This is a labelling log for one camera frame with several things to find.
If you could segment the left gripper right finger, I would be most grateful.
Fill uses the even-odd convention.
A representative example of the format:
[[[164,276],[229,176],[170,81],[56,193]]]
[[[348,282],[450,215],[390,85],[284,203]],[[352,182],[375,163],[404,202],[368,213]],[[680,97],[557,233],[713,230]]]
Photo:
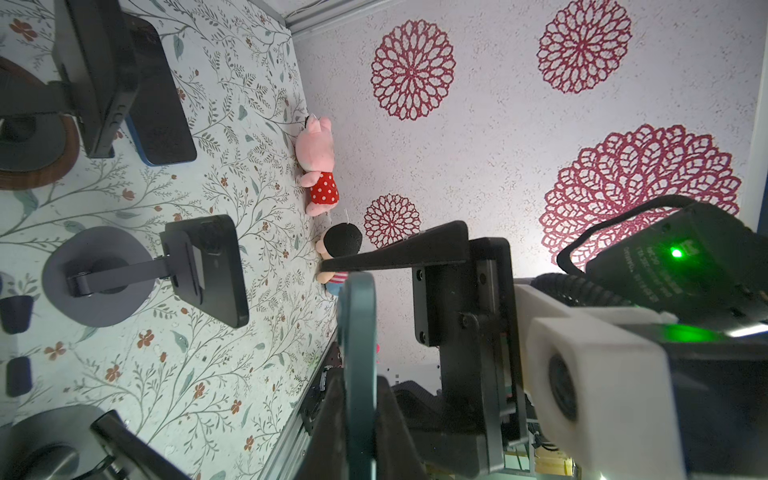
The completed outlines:
[[[384,376],[376,379],[375,460],[378,480],[427,480],[396,397]]]

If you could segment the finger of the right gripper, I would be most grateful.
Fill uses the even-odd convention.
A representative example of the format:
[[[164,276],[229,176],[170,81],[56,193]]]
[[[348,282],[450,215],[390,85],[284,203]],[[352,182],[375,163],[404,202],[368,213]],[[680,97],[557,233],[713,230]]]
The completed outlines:
[[[363,272],[452,265],[468,261],[468,227],[451,221],[381,249],[323,260],[321,272]]]

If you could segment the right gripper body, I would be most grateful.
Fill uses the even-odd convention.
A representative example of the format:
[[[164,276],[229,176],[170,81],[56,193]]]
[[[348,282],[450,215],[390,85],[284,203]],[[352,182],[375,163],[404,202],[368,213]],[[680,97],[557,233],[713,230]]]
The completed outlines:
[[[439,351],[441,390],[393,388],[420,459],[465,478],[504,466],[526,439],[525,400],[510,245],[468,243],[467,260],[413,270],[415,335]]]

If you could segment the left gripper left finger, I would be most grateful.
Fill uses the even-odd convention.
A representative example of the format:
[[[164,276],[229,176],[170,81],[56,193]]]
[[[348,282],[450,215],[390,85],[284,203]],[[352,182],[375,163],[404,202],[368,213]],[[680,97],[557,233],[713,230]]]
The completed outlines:
[[[310,441],[294,479],[351,479],[346,419],[344,370],[332,368],[326,374],[325,391],[312,422]]]

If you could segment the teal green phone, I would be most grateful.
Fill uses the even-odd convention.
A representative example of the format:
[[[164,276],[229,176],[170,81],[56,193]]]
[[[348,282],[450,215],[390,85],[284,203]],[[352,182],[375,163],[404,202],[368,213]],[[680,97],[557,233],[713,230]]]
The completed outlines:
[[[339,296],[338,343],[342,353],[346,453],[344,479],[376,477],[376,292],[371,274],[349,274]]]

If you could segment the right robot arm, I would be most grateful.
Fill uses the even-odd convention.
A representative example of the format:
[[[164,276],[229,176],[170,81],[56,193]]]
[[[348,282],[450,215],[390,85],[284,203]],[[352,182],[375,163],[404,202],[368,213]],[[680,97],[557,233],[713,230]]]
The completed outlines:
[[[767,239],[720,208],[663,196],[669,215],[585,268],[513,276],[502,238],[450,222],[326,260],[348,279],[332,372],[302,479],[467,478],[507,447],[553,445],[611,479],[767,475]],[[413,274],[419,343],[441,384],[377,372],[377,270]]]

